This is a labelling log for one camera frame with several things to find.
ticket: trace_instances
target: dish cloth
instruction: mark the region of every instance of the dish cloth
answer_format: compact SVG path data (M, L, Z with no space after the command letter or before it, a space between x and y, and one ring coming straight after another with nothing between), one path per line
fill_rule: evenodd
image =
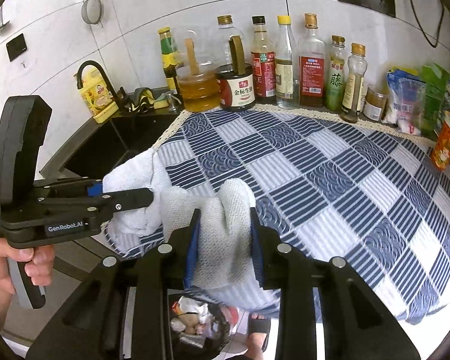
M214 197L200 197L180 187L162 192L163 237L190 224L199 208L198 258L192 285L204 288L240 285L255 280L250 254L252 190L240 179L223 183Z
M161 192L171 185L158 152L153 148L138 154L106 175L103 178L104 193L149 188L154 194L154 201L148 207L116 212L111 220L115 232L138 236L153 234L162 222Z

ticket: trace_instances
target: silver screw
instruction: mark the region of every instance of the silver screw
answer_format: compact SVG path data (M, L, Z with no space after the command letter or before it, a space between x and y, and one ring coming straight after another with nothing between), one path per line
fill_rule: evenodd
M343 268L347 264L342 257L333 257L331 263L337 268Z
M113 256L105 257L102 261L102 264L106 267L111 267L116 264L116 258Z
M158 247L158 252L161 254L170 253L173 250L172 245L170 244L162 244Z
M277 250L280 253L290 253L292 251L292 247L288 244L280 244L277 246Z

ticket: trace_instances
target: human hand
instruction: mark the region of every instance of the human hand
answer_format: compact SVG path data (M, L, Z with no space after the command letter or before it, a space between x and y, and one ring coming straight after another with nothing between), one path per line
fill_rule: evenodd
M0 289L9 294L15 293L8 273L7 257L18 262L27 262L25 272L36 286L48 286L52 282L52 269L55 252L52 245L39 246L34 249L14 249L7 241L0 238Z

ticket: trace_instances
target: black faucet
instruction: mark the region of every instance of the black faucet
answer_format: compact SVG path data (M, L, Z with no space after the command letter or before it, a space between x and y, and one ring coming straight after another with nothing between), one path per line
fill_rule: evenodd
M85 61L78 68L78 72L77 72L77 89L82 89L83 88L82 73L83 73L83 69L85 68L85 66L88 66L88 65L95 66L98 69L98 71L100 72L100 74L103 77L103 80L105 81L106 87L112 93L113 100L116 101L118 99L118 96L116 95L115 89L113 89L113 86L110 83L110 80L108 79L107 75L105 74L105 71L104 71L103 67L101 67L100 64L98 62L95 62L95 61Z

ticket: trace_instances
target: wall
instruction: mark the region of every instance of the wall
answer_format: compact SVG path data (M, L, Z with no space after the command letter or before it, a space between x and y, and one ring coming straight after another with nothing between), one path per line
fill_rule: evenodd
M200 25L216 28L216 17L233 16L234 24L252 37L251 16L266 15L276 39L276 16L292 17L296 38L303 33L303 14L318 15L320 36L332 34L367 47L366 78L376 83L390 66L419 67L434 61L450 66L450 16L445 12L439 45L431 48L418 29L408 0L395 0L397 18L340 3L337 0L102 0L103 28L82 21L83 0L6 0L0 33L0 115L12 95L37 94L53 108L37 169L90 117L76 90L73 74L87 59L106 69L114 87L132 92L138 86L165 86L157 29ZM438 0L414 0L425 31L436 33L441 5ZM13 62L5 44L24 33L28 51Z

